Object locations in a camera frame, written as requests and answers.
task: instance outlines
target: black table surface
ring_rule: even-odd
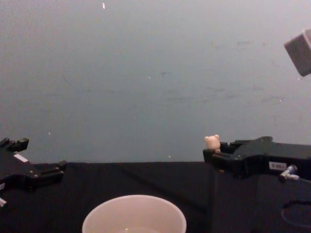
[[[187,233],[204,233],[210,169],[201,162],[69,163],[60,183],[35,192],[6,191],[3,197],[8,206],[0,209],[0,232],[80,233],[85,217],[99,204],[124,195],[144,194],[178,206],[186,217]],[[309,184],[280,184],[273,176],[240,181],[221,173],[212,232],[311,232],[281,218],[282,205],[296,199],[311,199]],[[301,223],[311,222],[310,208],[295,207],[287,216]]]

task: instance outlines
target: white bowl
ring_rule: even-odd
[[[185,233],[186,219],[167,200],[131,195],[104,202],[85,218],[82,233]]]

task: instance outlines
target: gray wall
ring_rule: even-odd
[[[105,6],[0,0],[0,136],[30,138],[29,160],[202,161],[214,133],[311,143],[311,79],[283,47],[310,1]]]

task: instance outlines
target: cable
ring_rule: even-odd
[[[311,225],[296,223],[296,222],[293,222],[293,221],[288,220],[288,219],[285,217],[284,210],[290,208],[290,207],[293,206],[293,205],[311,205],[311,201],[310,201],[310,200],[292,200],[292,201],[290,201],[290,202],[284,204],[283,207],[282,207],[282,210],[281,210],[282,219],[283,219],[285,222],[287,222],[288,224],[293,225],[293,226],[295,226],[295,227],[307,228],[307,229],[310,229],[310,230],[311,230]]]
[[[306,180],[306,179],[302,179],[302,178],[299,178],[299,180],[298,180],[298,181],[301,181],[301,182],[304,182],[304,183],[309,183],[309,184],[311,184],[311,181]]]
[[[204,214],[207,213],[207,209],[206,209],[205,206],[196,203],[192,199],[190,199],[188,197],[185,197],[183,195],[180,195],[177,192],[174,192],[174,191],[171,191],[171,190],[167,190],[164,187],[154,183],[153,181],[150,181],[150,180],[146,179],[144,176],[136,174],[136,173],[128,170],[125,166],[123,166],[121,164],[114,164],[114,166],[115,166],[116,169],[122,171],[128,177],[136,180],[137,182],[143,183],[145,185],[148,185],[148,186],[152,187],[153,190],[157,190],[157,191],[167,195],[170,198],[173,198],[173,199],[176,199],[178,201],[181,201],[181,202],[187,204],[188,206],[192,207],[196,211],[199,211],[199,212],[204,213]]]

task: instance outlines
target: bowl rim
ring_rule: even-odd
[[[116,201],[119,201],[119,200],[122,200],[122,199],[136,199],[136,198],[144,198],[144,199],[153,199],[153,200],[159,200],[161,202],[164,202],[166,204],[168,204],[169,206],[171,206],[173,209],[175,209],[181,219],[182,219],[182,233],[185,233],[186,232],[186,228],[187,228],[187,222],[186,222],[186,218],[183,214],[183,212],[176,206],[174,205],[173,203],[171,203],[170,201],[168,200],[165,200],[163,198],[158,198],[158,197],[155,197],[155,196],[149,196],[149,195],[127,195],[127,196],[121,196],[121,197],[117,197],[117,198],[113,198],[113,199],[110,199],[108,201],[105,201],[104,203],[98,205],[97,207],[95,207],[87,216],[86,218],[84,219],[83,221],[83,225],[82,225],[82,233],[87,233],[86,232],[86,223],[88,222],[88,220],[94,215],[94,213],[101,207],[107,205],[107,204],[110,204],[112,202],[116,202]]]

